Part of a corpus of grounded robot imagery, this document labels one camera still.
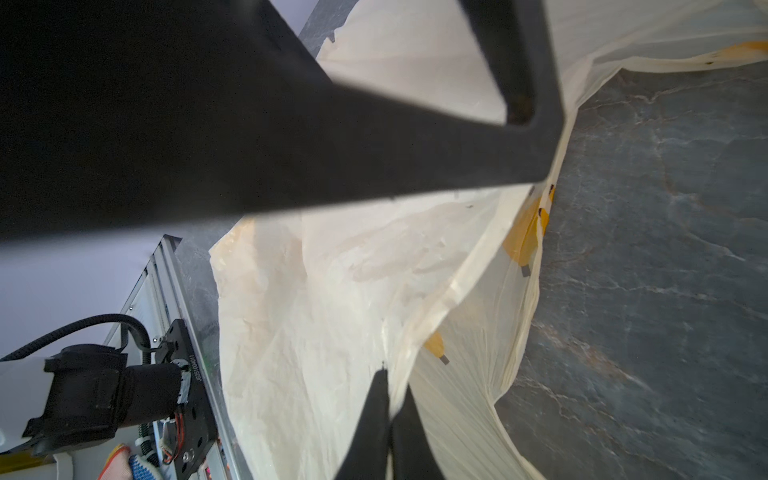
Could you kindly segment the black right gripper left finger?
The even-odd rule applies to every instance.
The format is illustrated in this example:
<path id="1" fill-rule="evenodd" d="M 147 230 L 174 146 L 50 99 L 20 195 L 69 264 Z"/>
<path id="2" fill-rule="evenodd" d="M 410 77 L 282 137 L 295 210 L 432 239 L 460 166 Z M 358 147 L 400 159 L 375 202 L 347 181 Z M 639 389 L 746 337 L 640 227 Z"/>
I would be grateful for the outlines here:
<path id="1" fill-rule="evenodd" d="M 335 479 L 384 480 L 389 439 L 388 372 L 381 369 L 372 378 L 351 445 Z"/>

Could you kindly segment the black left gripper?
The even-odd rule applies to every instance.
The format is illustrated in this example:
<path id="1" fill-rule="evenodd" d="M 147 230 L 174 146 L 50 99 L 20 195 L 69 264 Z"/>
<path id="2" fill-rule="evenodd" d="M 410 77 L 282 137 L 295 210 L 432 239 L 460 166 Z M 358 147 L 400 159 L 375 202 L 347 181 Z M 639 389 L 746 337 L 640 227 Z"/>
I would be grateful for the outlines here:
<path id="1" fill-rule="evenodd" d="M 158 461 L 178 479 L 202 467 L 219 438 L 201 363 L 186 322 L 174 320 L 157 345 L 136 319 L 121 319 L 142 355 L 131 365 L 122 347 L 82 344 L 50 357 L 37 351 L 96 325 L 83 319 L 22 349 L 22 448 L 34 456 L 102 444 L 126 427 L 168 422 L 170 444 Z"/>

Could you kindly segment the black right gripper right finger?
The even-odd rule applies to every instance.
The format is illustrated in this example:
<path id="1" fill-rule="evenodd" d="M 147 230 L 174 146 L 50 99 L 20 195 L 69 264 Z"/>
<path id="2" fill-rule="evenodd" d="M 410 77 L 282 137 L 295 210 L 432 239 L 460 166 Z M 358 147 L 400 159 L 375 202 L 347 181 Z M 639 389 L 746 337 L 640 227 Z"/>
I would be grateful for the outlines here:
<path id="1" fill-rule="evenodd" d="M 444 480 L 430 448 L 410 387 L 391 424 L 391 455 L 395 480 Z"/>

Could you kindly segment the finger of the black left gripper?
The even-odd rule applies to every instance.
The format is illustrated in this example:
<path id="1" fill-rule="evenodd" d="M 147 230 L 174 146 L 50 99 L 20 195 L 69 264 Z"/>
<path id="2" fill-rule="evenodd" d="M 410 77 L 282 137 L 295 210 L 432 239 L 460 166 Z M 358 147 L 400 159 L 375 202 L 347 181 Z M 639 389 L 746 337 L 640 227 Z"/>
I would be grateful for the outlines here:
<path id="1" fill-rule="evenodd" d="M 564 111 L 540 1 L 463 1 L 506 105 L 332 81 L 266 1 L 5 1 L 1 238 L 535 183 Z"/>

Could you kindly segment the cream plastic bag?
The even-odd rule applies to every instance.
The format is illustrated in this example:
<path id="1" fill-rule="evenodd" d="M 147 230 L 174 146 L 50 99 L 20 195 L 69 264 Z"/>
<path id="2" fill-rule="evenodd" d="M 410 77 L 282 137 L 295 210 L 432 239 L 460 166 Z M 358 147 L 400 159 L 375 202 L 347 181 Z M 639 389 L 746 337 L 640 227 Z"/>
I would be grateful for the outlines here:
<path id="1" fill-rule="evenodd" d="M 386 413 L 412 390 L 450 479 L 536 479 L 495 402 L 539 298 L 541 241 L 579 107 L 619 70 L 767 56 L 763 1 L 545 1 L 556 118 L 520 160 L 537 180 L 241 219 L 210 251 L 223 397 L 256 479 L 330 479 L 374 373 Z"/>

